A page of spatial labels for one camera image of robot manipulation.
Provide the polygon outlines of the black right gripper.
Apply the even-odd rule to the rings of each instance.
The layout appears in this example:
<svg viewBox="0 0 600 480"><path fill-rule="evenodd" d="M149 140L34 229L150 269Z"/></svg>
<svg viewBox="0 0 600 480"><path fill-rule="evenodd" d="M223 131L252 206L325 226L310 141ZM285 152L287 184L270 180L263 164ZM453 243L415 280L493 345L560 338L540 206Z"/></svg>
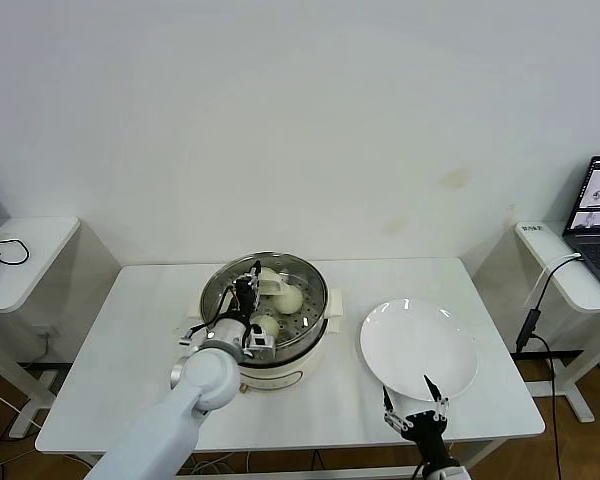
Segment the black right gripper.
<svg viewBox="0 0 600 480"><path fill-rule="evenodd" d="M383 386L384 421L393 430L401 431L403 439L416 444L425 465L452 465L453 458L442 438L447 428L449 399L427 375L424 375L424 380L434 400L434 408L401 417Z"/></svg>

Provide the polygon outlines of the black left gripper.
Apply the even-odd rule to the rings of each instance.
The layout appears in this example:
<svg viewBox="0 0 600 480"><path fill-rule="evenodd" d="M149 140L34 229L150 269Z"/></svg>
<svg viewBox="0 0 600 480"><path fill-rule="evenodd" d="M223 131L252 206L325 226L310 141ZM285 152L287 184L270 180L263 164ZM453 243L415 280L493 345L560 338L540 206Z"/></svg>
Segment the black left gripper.
<svg viewBox="0 0 600 480"><path fill-rule="evenodd" d="M258 308L260 261L256 260L250 267L249 277L240 277L235 282L235 293L238 302L238 319L249 320Z"/></svg>

